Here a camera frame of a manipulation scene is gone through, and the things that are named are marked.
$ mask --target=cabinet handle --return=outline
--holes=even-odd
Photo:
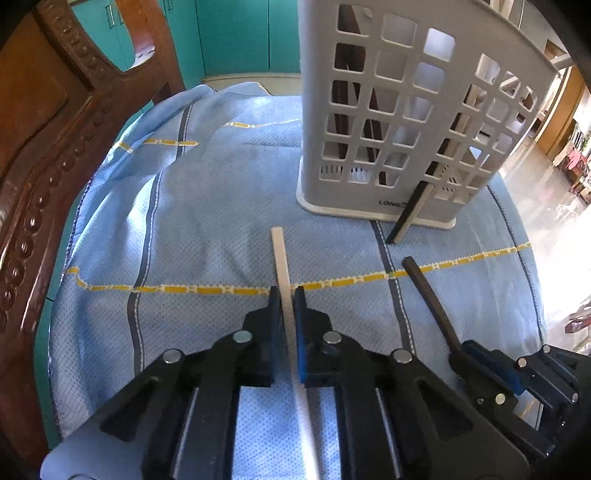
[[[109,23],[109,28],[115,28],[115,17],[113,16],[113,7],[107,5],[105,7],[105,10],[107,12],[107,22]]]

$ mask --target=white plastic basket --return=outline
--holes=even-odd
[[[298,10],[302,207],[395,221],[425,180],[435,187],[414,223],[453,227],[528,131],[555,68],[478,0],[299,0]]]

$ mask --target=basket grid hole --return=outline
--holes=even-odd
[[[371,171],[363,167],[352,167],[349,169],[349,183],[368,183],[371,178]]]
[[[482,168],[484,168],[483,165],[486,164],[486,162],[489,160],[490,157],[491,157],[491,154],[490,153],[487,153],[485,155],[482,155],[480,157],[480,159],[478,160],[479,166],[482,167]]]
[[[332,84],[332,103],[338,105],[357,106],[361,85],[357,82],[334,80]]]
[[[383,140],[388,133],[389,124],[380,120],[367,119],[363,125],[361,136],[374,140]]]
[[[359,147],[355,161],[360,163],[375,163],[379,155],[379,148]]]
[[[520,134],[525,127],[525,117],[519,112],[513,112],[507,122],[507,128],[516,134]]]
[[[467,113],[458,112],[449,130],[466,135],[470,127],[472,126],[473,118]]]
[[[365,47],[348,43],[337,43],[335,48],[335,69],[362,72],[365,64]]]
[[[486,114],[493,120],[496,120],[497,122],[502,122],[505,116],[507,115],[508,111],[509,105],[507,105],[505,102],[502,102],[498,98],[495,98],[493,99],[491,106],[489,107]]]
[[[394,51],[381,50],[378,54],[378,67],[375,74],[401,82],[404,79],[407,61],[408,54],[401,48]]]
[[[519,103],[528,111],[531,112],[538,103],[538,96],[530,87],[525,87],[525,95],[519,97]]]
[[[398,103],[396,90],[374,87],[369,99],[369,109],[384,113],[394,113]]]
[[[320,166],[320,180],[333,180],[339,181],[340,176],[343,173],[343,166],[335,163],[324,163]]]
[[[468,87],[466,96],[464,97],[464,105],[471,106],[476,110],[480,110],[486,99],[486,90],[480,88],[475,83]]]
[[[474,136],[474,140],[476,140],[477,142],[479,142],[483,145],[488,145],[488,142],[491,140],[491,137],[494,135],[495,135],[494,127],[491,127],[488,124],[482,124],[480,126],[480,128],[478,129],[478,132],[476,132],[476,135]]]
[[[505,157],[498,154],[487,155],[482,163],[482,169],[490,172],[497,171],[503,165]]]
[[[417,24],[408,18],[385,14],[382,22],[382,38],[399,45],[411,46],[417,31]]]
[[[324,154],[325,158],[332,158],[335,160],[344,160],[347,156],[349,145],[341,142],[325,142]]]
[[[414,75],[415,87],[424,88],[433,93],[439,93],[445,81],[445,72],[430,63],[420,62]]]
[[[480,156],[482,155],[482,150],[478,147],[470,146],[466,149],[464,154],[462,155],[462,163],[466,165],[476,165],[479,162]]]
[[[447,170],[447,165],[442,165],[443,168],[441,168],[441,171],[438,173],[437,169],[441,166],[441,164],[438,161],[432,161],[429,166],[427,167],[426,171],[425,171],[425,175],[429,175],[431,177],[435,177],[435,178],[441,178],[441,176],[445,173],[445,171]]]
[[[456,39],[435,28],[429,28],[423,51],[438,59],[450,61],[456,48]]]
[[[345,33],[367,36],[371,30],[373,12],[359,5],[339,5],[337,30]]]
[[[513,139],[509,135],[500,134],[492,148],[500,153],[507,154],[511,150],[511,145],[513,145]]]
[[[392,142],[396,145],[414,147],[417,144],[421,131],[412,125],[401,125],[396,129]]]
[[[446,182],[455,184],[455,185],[447,184],[444,188],[449,188],[454,192],[456,191],[456,189],[454,188],[455,186],[461,187],[462,185],[464,185],[465,178],[468,175],[466,172],[462,172],[462,171],[458,170],[456,167],[452,167],[452,166],[449,166],[449,168],[446,168],[444,173],[445,173],[445,176],[444,177],[442,176],[442,178],[444,178]]]
[[[422,97],[410,97],[404,107],[404,118],[426,122],[433,109],[433,104]]]
[[[329,113],[326,131],[330,134],[350,135],[353,128],[353,117],[342,113]]]
[[[461,147],[462,145],[460,142],[452,140],[451,138],[444,138],[437,153],[443,157],[454,159]]]
[[[386,157],[384,165],[386,165],[387,167],[399,168],[402,170],[408,163],[409,158],[410,155],[408,155],[407,153],[393,151],[390,152]]]
[[[435,172],[435,170],[437,170],[438,166],[439,166],[438,162],[431,162],[431,165],[427,169],[426,173],[428,175],[429,174],[432,175]],[[443,167],[443,169],[441,169],[441,172],[439,172],[437,174],[437,177],[440,179],[443,178],[446,175],[446,173],[449,172],[449,170],[450,170],[449,166],[445,165]],[[436,190],[436,193],[434,196],[436,199],[439,199],[439,200],[450,200],[455,192],[456,192],[456,189],[454,189],[453,187],[451,187],[449,185],[444,184]]]
[[[501,66],[495,60],[485,54],[480,56],[480,61],[476,68],[476,76],[480,78],[480,80],[492,84],[500,71]]]
[[[501,92],[509,98],[515,98],[515,95],[521,87],[521,81],[512,72],[505,72],[502,77],[499,88]]]
[[[375,184],[380,187],[387,187],[389,189],[393,189],[396,186],[397,181],[397,174],[395,174],[392,171],[381,170],[378,174],[378,178],[376,179]]]

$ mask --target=metal screw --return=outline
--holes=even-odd
[[[329,345],[336,345],[337,343],[340,343],[340,341],[343,339],[343,337],[341,337],[339,332],[334,332],[334,331],[329,331],[326,332],[323,336],[322,339],[328,343]]]
[[[183,357],[183,354],[182,354],[181,350],[177,350],[176,348],[171,348],[170,350],[166,350],[162,354],[162,360],[164,360],[165,364],[175,364],[182,357]]]
[[[395,350],[392,356],[399,364],[408,364],[413,361],[413,355],[411,352],[406,351],[403,348],[400,350]]]
[[[252,333],[248,330],[238,330],[232,338],[236,343],[248,343],[252,340]]]

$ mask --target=yellow stripe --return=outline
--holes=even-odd
[[[164,293],[189,293],[189,287],[187,285],[165,285]]]
[[[485,258],[500,257],[502,255],[508,255],[516,253],[525,248],[531,247],[529,242],[518,245],[517,247],[500,248],[498,250],[490,250],[488,252],[482,252],[475,255],[468,255],[466,257],[456,258],[454,260],[444,260],[435,262],[429,265],[422,265],[420,267],[423,273],[431,272],[434,270],[443,270],[445,268],[452,268],[457,265],[466,265],[468,263],[477,262],[484,260]],[[118,291],[133,291],[137,293],[196,293],[199,295],[269,295],[268,287],[237,287],[232,285],[157,285],[157,286],[143,286],[143,287],[132,287],[129,285],[90,285],[80,278],[80,268],[70,267],[66,270],[66,275],[74,275],[76,284],[90,291],[104,291],[104,290],[118,290]],[[405,277],[408,274],[405,270],[394,270],[393,272],[387,273],[385,271],[374,272],[365,275],[356,275],[353,277],[343,278],[331,278],[328,280],[318,280],[311,282],[304,282],[300,284],[292,285],[291,288],[304,287],[305,290],[319,290],[321,288],[338,288],[347,287],[355,283],[367,283],[379,280],[387,280],[389,278],[400,278]]]
[[[299,122],[299,118],[292,118],[291,120],[283,120],[281,122],[270,122],[268,124],[243,124],[242,122],[228,122],[224,127],[238,127],[238,128],[262,128],[270,127],[271,125],[284,125],[292,122]]]
[[[262,127],[270,127],[271,125],[284,125],[290,124],[292,122],[299,122],[299,118],[293,118],[291,120],[283,120],[281,122],[270,122],[268,124],[243,124],[242,122],[228,122],[224,124],[224,127],[237,127],[237,128],[262,128]],[[183,141],[176,141],[176,140],[167,140],[164,138],[147,138],[142,142],[142,145],[166,145],[168,147],[195,147],[199,145],[199,142],[195,142],[194,140],[183,140]],[[119,141],[115,145],[114,148],[122,148],[127,153],[132,153],[134,151],[127,143]]]
[[[115,144],[116,147],[123,148],[127,153],[132,153],[134,151],[127,143],[119,141]]]
[[[183,140],[183,141],[176,141],[176,140],[162,140],[161,138],[147,138],[143,142],[144,145],[167,145],[169,147],[194,147],[195,145],[199,145],[199,142],[195,142],[193,140]]]

